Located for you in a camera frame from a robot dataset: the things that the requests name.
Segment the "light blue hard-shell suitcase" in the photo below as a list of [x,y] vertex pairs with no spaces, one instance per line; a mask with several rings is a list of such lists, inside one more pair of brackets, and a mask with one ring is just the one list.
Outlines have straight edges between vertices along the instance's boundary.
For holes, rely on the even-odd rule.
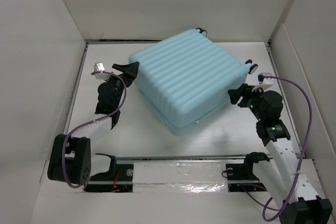
[[186,30],[129,56],[135,84],[175,135],[184,135],[229,103],[258,65],[215,44],[202,28]]

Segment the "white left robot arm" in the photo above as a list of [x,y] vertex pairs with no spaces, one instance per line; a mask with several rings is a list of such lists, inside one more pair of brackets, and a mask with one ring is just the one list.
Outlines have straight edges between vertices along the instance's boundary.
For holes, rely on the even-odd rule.
[[127,89],[137,78],[139,62],[113,64],[119,74],[107,72],[96,63],[92,75],[102,83],[98,86],[95,116],[67,134],[58,134],[53,143],[47,177],[64,182],[71,188],[86,187],[91,179],[117,180],[120,170],[115,156],[93,153],[93,144],[102,139],[118,123]]

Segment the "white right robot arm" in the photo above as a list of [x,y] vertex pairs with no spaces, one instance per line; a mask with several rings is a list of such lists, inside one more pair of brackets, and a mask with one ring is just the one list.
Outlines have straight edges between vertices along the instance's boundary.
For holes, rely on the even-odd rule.
[[265,186],[278,207],[274,217],[281,223],[328,223],[331,202],[318,194],[301,170],[302,159],[280,118],[282,96],[246,83],[228,94],[231,104],[250,109],[257,119],[256,131],[268,153],[246,155],[243,174],[257,177]]

